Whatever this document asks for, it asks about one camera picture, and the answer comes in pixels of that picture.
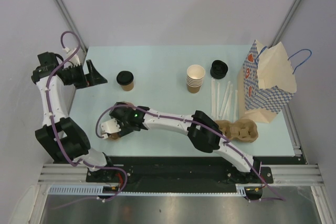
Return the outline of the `blue checkered paper bag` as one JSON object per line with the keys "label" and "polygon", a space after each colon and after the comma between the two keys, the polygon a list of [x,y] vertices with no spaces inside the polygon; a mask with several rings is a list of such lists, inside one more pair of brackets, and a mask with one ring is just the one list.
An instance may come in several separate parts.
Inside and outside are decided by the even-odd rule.
{"label": "blue checkered paper bag", "polygon": [[295,72],[311,56],[310,49],[289,56],[281,42],[268,48],[255,40],[237,75],[239,118],[271,123],[296,94]]}

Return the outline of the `black cup lid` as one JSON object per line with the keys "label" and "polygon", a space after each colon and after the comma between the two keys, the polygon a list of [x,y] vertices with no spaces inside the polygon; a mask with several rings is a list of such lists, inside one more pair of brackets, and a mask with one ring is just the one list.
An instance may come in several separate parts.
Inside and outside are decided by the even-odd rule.
{"label": "black cup lid", "polygon": [[120,71],[116,77],[117,83],[121,86],[127,86],[134,80],[134,75],[130,71]]}

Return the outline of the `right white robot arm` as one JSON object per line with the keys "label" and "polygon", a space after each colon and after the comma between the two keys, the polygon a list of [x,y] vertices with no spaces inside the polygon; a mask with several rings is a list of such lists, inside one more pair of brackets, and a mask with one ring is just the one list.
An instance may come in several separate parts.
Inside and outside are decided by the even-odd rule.
{"label": "right white robot arm", "polygon": [[238,149],[220,131],[219,126],[202,111],[191,115],[159,112],[145,106],[117,102],[109,112],[110,120],[101,123],[104,138],[121,138],[134,131],[166,130],[186,135],[192,145],[203,153],[217,153],[242,174],[243,179],[254,183],[261,177],[260,161]]}

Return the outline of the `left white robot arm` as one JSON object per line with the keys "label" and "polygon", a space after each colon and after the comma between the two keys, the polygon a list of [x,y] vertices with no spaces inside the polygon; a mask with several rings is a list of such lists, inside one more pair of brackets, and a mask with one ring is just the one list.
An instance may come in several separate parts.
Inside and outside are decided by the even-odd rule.
{"label": "left white robot arm", "polygon": [[39,89],[43,104],[42,127],[35,131],[35,137],[50,155],[55,164],[84,164],[87,167],[87,182],[108,183],[113,181],[116,169],[105,153],[94,150],[84,130],[69,116],[64,87],[83,89],[107,83],[87,60],[88,74],[78,56],[69,60],[70,66],[62,65],[64,59],[59,54],[44,52],[39,54],[40,65],[33,71],[32,82]]}

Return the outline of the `single brown paper cup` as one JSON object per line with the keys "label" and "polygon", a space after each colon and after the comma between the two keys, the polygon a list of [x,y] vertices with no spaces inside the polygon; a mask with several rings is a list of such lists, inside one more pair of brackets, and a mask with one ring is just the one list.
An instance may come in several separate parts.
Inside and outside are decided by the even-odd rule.
{"label": "single brown paper cup", "polygon": [[121,85],[121,88],[124,90],[124,91],[131,91],[133,88],[134,88],[134,82],[130,82],[129,84],[127,85]]}

